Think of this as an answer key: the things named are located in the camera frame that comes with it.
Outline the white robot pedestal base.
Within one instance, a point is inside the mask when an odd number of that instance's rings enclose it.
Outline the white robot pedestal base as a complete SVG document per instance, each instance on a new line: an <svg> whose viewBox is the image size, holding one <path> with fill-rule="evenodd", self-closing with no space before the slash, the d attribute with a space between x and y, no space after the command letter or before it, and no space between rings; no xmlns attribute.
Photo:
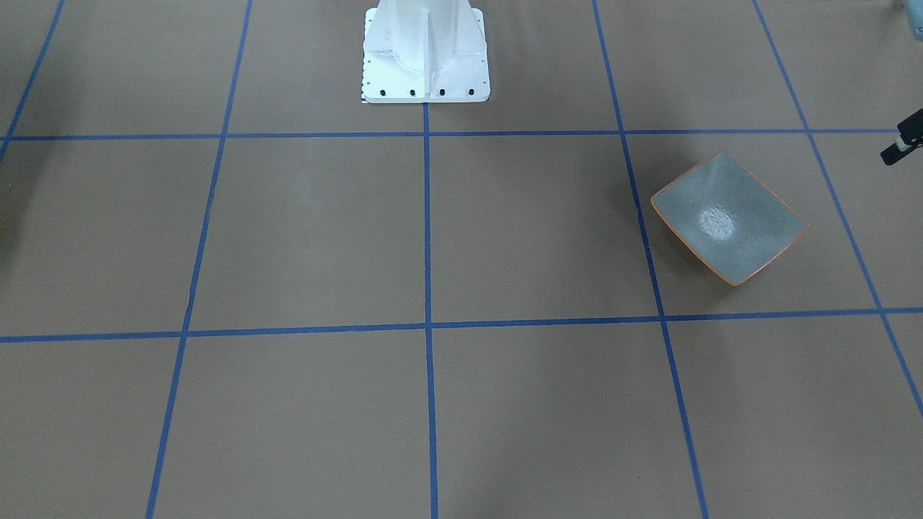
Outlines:
<svg viewBox="0 0 923 519"><path fill-rule="evenodd" d="M490 98L485 17L470 2L380 1L363 20L362 102Z"/></svg>

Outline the grey square plate orange rim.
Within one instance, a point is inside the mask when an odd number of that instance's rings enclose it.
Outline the grey square plate orange rim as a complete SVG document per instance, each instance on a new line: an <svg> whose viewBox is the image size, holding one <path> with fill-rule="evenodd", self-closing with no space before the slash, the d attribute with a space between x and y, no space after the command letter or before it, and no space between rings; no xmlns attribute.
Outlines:
<svg viewBox="0 0 923 519"><path fill-rule="evenodd" d="M810 224L728 150L715 152L650 197L657 216L729 286L791 249Z"/></svg>

